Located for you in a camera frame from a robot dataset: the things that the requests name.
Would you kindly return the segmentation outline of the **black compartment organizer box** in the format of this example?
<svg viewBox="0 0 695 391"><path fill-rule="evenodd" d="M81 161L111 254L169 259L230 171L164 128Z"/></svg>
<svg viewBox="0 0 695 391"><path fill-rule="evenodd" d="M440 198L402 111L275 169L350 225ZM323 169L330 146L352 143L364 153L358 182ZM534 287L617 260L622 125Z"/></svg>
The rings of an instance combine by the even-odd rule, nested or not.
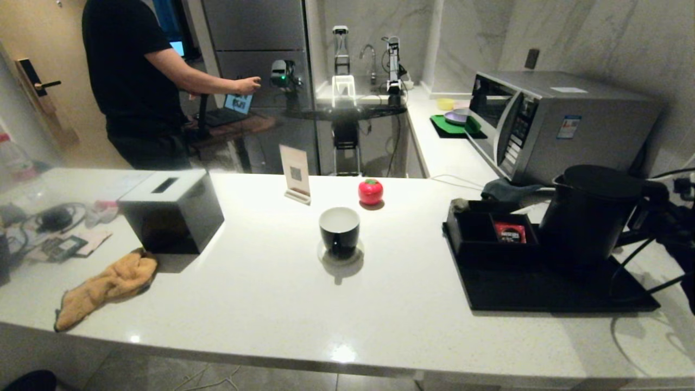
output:
<svg viewBox="0 0 695 391"><path fill-rule="evenodd" d="M518 203L463 198L451 200L443 230L454 254L459 259L516 260L538 253L540 240L528 216L516 213L520 208ZM524 225L528 243L500 243L494 221Z"/></svg>

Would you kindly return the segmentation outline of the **glowing white frame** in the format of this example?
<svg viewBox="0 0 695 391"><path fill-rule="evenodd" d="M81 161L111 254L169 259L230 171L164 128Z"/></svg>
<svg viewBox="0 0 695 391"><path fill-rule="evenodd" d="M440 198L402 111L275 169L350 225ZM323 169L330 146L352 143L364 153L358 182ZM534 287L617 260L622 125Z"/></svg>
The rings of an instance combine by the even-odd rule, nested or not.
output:
<svg viewBox="0 0 695 391"><path fill-rule="evenodd" d="M336 75L332 77L332 108L345 109L355 107L357 93L355 78L352 75Z"/></svg>

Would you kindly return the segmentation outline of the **black serving tray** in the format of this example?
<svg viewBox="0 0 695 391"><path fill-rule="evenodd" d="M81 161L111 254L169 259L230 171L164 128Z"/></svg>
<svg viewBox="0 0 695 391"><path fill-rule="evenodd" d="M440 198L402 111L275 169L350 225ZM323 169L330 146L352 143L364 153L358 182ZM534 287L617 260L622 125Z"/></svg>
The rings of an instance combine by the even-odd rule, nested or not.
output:
<svg viewBox="0 0 695 391"><path fill-rule="evenodd" d="M444 229L443 233L452 250ZM652 312L660 307L653 297L635 302L610 299L610 280L618 267L614 258L601 262L586 274L571 275L552 266L540 245L538 253L516 260L459 259L452 250L470 309L579 314ZM615 280L614 293L619 297L645 291L630 273Z"/></svg>

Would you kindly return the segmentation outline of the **chrome kitchen faucet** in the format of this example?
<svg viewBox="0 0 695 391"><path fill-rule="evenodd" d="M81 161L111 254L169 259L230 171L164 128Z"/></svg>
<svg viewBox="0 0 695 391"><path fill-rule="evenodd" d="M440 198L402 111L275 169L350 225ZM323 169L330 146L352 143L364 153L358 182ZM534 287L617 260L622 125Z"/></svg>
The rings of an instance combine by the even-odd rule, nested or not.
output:
<svg viewBox="0 0 695 391"><path fill-rule="evenodd" d="M377 82L376 50L372 44L368 43L361 49L358 59L368 59L368 79L370 86L375 86Z"/></svg>

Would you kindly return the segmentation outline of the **black rounded object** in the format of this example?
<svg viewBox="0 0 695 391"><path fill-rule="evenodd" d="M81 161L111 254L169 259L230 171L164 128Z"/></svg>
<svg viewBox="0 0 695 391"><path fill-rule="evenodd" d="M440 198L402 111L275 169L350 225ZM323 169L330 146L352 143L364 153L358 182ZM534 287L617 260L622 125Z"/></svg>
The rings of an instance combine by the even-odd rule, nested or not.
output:
<svg viewBox="0 0 695 391"><path fill-rule="evenodd" d="M2 391L57 391L58 379L50 370L35 370L20 376Z"/></svg>

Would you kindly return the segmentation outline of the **teal card packet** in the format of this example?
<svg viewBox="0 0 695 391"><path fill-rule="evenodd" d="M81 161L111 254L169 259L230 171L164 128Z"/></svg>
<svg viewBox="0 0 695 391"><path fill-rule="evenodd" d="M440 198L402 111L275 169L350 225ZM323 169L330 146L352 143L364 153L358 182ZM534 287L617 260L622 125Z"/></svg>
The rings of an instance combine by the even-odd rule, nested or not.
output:
<svg viewBox="0 0 695 391"><path fill-rule="evenodd" d="M74 235L67 238L54 237L46 240L41 250L47 257L47 261L63 262L76 255L87 243L87 240Z"/></svg>

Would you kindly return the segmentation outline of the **silver microwave oven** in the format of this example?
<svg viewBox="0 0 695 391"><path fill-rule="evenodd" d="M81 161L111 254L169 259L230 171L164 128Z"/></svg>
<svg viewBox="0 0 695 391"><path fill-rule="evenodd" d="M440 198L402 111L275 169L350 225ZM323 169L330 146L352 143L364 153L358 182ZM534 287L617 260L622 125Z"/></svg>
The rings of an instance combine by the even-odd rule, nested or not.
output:
<svg viewBox="0 0 695 391"><path fill-rule="evenodd" d="M549 185L575 165L627 172L662 104L622 87L559 71L477 72L472 140L497 175L514 185Z"/></svg>

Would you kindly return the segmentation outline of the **brown wooden desk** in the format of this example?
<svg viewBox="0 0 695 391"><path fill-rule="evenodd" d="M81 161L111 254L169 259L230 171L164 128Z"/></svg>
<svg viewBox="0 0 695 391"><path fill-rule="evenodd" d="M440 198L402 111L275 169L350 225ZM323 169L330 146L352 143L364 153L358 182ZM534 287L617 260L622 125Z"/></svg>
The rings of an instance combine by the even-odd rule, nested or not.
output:
<svg viewBox="0 0 695 391"><path fill-rule="evenodd" d="M184 139L193 149L212 148L248 135L269 131L278 124L280 122L277 118L259 114L218 127L206 127L204 130L199 129L198 124L193 122L184 127Z"/></svg>

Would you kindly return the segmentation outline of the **orange terry cloth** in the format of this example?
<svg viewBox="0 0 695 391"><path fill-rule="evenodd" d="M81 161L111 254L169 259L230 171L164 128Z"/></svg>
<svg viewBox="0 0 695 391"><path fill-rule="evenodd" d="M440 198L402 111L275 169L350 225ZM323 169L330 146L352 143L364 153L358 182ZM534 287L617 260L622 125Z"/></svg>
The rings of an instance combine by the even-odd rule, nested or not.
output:
<svg viewBox="0 0 695 391"><path fill-rule="evenodd" d="M54 331L69 331L100 307L142 294L154 281L158 267L155 255L144 248L120 257L62 295L55 312Z"/></svg>

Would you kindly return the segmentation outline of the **black electric kettle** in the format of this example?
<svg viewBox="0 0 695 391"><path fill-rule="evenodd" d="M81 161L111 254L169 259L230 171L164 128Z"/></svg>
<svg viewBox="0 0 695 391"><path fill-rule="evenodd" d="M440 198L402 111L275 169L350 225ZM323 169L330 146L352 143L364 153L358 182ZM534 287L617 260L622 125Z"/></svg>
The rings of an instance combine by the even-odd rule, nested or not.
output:
<svg viewBox="0 0 695 391"><path fill-rule="evenodd" d="M540 243L559 270L586 273L607 260L638 202L669 201L667 186L598 165L568 167L539 225Z"/></svg>

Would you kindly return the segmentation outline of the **person in black shirt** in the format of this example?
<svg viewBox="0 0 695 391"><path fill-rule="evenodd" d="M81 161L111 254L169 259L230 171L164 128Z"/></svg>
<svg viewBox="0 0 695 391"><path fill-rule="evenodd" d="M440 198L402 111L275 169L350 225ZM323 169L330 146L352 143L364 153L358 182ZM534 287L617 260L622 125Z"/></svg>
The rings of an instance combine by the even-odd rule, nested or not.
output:
<svg viewBox="0 0 695 391"><path fill-rule="evenodd" d="M179 92L234 94L233 80L186 64L142 0L87 0L81 27L90 86L119 155L136 170L191 168Z"/></svg>

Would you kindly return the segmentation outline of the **red tomato shaped timer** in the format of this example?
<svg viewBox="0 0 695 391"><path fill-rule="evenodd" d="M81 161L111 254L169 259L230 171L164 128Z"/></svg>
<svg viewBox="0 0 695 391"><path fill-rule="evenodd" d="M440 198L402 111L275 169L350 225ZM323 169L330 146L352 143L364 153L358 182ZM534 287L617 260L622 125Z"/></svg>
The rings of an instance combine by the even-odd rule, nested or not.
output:
<svg viewBox="0 0 695 391"><path fill-rule="evenodd" d="M358 184L358 198L363 205L377 205L382 202L384 186L380 181L367 178Z"/></svg>

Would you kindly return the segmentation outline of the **black glossy tissue box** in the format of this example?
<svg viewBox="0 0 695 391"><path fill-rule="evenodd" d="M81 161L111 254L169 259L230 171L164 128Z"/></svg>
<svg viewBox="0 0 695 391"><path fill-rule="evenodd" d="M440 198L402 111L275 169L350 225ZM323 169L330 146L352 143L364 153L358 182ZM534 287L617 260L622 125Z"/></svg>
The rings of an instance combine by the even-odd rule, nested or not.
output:
<svg viewBox="0 0 695 391"><path fill-rule="evenodd" d="M153 171L117 199L144 250L199 255L224 223L206 170Z"/></svg>

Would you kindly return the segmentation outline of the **red coffee sachet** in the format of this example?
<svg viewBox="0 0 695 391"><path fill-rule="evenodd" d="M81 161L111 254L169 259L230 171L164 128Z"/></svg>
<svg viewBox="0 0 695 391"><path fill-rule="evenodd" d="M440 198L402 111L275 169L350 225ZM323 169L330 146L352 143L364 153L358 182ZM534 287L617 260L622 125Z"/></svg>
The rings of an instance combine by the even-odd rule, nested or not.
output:
<svg viewBox="0 0 695 391"><path fill-rule="evenodd" d="M500 243L528 243L524 225L494 221L494 228Z"/></svg>

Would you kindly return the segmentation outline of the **black mug white inside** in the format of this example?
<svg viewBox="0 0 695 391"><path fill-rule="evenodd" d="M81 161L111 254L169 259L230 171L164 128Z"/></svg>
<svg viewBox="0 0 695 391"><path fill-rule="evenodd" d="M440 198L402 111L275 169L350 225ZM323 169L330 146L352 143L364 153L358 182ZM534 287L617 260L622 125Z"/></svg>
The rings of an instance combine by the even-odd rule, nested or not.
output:
<svg viewBox="0 0 695 391"><path fill-rule="evenodd" d="M360 223L357 211L348 207L333 207L321 213L320 233L330 256L344 260L355 254Z"/></svg>

